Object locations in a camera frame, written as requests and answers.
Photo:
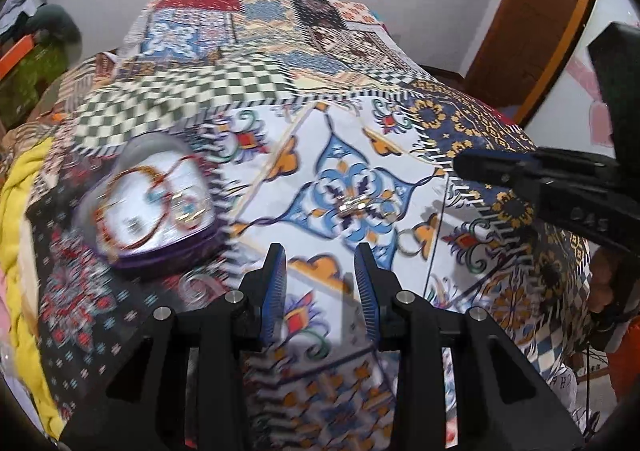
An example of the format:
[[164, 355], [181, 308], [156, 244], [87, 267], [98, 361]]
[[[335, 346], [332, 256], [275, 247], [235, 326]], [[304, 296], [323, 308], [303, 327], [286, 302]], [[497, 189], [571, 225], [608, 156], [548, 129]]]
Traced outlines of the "purple heart-shaped tin box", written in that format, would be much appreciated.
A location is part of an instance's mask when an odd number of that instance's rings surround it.
[[165, 133], [131, 139], [81, 198], [73, 229], [119, 275], [143, 280], [188, 270], [224, 250], [219, 163]]

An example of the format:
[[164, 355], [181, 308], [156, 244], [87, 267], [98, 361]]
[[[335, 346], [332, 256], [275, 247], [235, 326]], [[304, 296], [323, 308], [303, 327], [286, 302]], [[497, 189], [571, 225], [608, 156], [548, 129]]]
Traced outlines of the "colourful patchwork bed cover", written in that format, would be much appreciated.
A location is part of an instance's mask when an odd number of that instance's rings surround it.
[[[203, 263], [128, 279], [73, 229], [74, 209], [142, 134], [178, 136], [219, 163], [228, 241]], [[111, 81], [53, 137], [27, 210], [37, 336], [65, 425], [151, 310], [200, 309], [272, 242], [288, 256], [282, 333], [250, 360], [267, 449], [381, 450], [398, 359], [364, 334], [354, 252], [435, 307], [488, 310], [568, 413], [566, 357], [582, 336], [589, 249], [500, 193], [484, 203], [452, 159], [528, 151], [526, 133], [416, 67], [370, 11], [338, 0], [154, 0]]]

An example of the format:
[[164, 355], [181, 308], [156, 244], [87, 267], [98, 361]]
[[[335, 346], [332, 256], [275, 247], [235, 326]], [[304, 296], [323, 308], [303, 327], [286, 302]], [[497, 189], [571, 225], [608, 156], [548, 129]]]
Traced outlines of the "yellow blanket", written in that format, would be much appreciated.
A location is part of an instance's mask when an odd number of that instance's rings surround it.
[[1, 270], [6, 277], [9, 342], [17, 377], [35, 402], [43, 430], [60, 437], [65, 422], [49, 390], [40, 360], [37, 316], [29, 301], [37, 291], [30, 225], [25, 217], [32, 186], [51, 149], [50, 137], [17, 158], [1, 189]]

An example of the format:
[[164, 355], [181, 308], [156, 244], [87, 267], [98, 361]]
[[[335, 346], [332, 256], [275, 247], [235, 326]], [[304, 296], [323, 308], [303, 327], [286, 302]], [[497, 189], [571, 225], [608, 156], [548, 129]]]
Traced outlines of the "beige striped bed sheet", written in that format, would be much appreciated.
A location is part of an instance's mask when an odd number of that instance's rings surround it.
[[7, 173], [22, 153], [52, 136], [56, 126], [81, 105], [91, 90], [111, 81], [116, 61], [114, 50], [98, 52], [57, 78], [26, 122], [1, 137], [1, 173]]

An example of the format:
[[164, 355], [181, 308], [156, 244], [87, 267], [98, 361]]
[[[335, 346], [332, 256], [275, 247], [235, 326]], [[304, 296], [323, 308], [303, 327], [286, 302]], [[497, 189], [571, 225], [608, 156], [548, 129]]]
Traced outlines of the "grey round cushion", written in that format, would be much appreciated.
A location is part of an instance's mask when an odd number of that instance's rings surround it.
[[42, 40], [45, 37], [61, 42], [70, 60], [77, 60], [82, 52], [80, 29], [66, 10], [55, 4], [45, 4], [25, 23], [25, 32]]

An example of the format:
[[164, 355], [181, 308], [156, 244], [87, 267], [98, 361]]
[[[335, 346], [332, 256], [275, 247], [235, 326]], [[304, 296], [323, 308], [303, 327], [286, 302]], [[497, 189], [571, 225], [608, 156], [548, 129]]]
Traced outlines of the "orange box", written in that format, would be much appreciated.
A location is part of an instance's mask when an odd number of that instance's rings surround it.
[[0, 60], [0, 80], [3, 80], [35, 47], [30, 34], [23, 36]]

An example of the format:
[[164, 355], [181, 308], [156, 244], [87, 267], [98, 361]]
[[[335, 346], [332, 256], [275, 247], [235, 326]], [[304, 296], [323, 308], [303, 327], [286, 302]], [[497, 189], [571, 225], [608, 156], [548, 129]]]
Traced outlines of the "pile of white papers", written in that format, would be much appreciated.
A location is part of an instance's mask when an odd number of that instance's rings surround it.
[[7, 0], [1, 9], [0, 33], [5, 34], [15, 26], [21, 14], [32, 17], [46, 3], [47, 0]]

